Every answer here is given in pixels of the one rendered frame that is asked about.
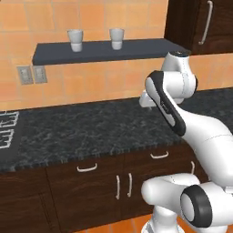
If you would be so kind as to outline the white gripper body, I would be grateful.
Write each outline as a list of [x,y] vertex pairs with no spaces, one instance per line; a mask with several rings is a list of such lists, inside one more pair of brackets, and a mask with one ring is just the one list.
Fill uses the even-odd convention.
[[142,107],[156,107],[157,105],[155,102],[150,98],[150,96],[147,94],[147,91],[144,90],[139,98],[139,104]]

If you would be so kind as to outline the dark wood drawer front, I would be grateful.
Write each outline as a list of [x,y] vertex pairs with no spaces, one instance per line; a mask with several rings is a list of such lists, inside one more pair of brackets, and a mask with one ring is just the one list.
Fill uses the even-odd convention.
[[[169,156],[162,159],[152,159],[153,155],[164,155],[169,152]],[[153,167],[154,169],[166,171],[191,171],[191,161],[193,161],[193,152],[185,144],[173,146],[161,146],[144,150],[132,151],[125,154],[125,162],[130,167]]]
[[[100,177],[108,174],[115,174],[123,168],[124,157],[105,156],[98,158],[89,158],[86,160],[72,161],[65,164],[51,166],[46,169],[47,175],[51,182],[63,182],[64,180],[74,180],[82,177]],[[76,167],[92,167],[97,163],[97,169],[91,172],[79,173]]]

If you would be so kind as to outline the grey cup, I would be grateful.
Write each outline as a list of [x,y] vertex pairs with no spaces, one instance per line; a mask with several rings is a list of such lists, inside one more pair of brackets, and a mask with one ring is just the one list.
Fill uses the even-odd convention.
[[120,50],[123,45],[125,30],[121,28],[111,28],[109,30],[111,45],[114,50]]
[[74,52],[82,51],[83,31],[80,29],[69,29],[67,31],[71,48]]

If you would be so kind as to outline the black hob with grey grates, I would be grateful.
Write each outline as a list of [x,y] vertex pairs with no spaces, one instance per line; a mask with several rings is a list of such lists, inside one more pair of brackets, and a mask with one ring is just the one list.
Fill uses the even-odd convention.
[[19,111],[0,112],[0,162],[8,162],[17,155],[23,124]]

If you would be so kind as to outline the dark wood base cabinet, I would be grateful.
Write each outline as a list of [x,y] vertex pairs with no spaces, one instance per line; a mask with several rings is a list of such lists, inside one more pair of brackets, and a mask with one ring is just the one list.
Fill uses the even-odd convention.
[[0,174],[0,233],[61,233],[43,168]]

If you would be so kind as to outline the dark grey wall shelf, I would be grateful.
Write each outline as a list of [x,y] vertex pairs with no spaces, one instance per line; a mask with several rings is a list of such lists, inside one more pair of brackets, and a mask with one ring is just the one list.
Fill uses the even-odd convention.
[[81,52],[73,52],[69,42],[38,44],[33,55],[34,66],[107,62],[165,57],[168,52],[189,55],[186,48],[165,38],[124,40],[120,50],[110,41],[85,41]]

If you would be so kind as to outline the dark wood wall cupboard door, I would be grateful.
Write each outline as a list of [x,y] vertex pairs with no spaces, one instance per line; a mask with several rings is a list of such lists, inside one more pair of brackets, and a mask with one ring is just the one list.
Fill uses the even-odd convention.
[[233,0],[214,4],[208,34],[200,46],[208,17],[208,0],[168,0],[164,37],[192,55],[233,53]]

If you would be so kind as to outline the grey wall outlet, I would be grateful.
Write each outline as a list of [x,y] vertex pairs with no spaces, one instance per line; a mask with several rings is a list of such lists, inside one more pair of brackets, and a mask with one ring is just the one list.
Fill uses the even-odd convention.
[[33,66],[34,78],[37,84],[43,84],[47,82],[46,69],[44,66]]
[[31,85],[34,83],[30,66],[19,66],[17,71],[22,85]]

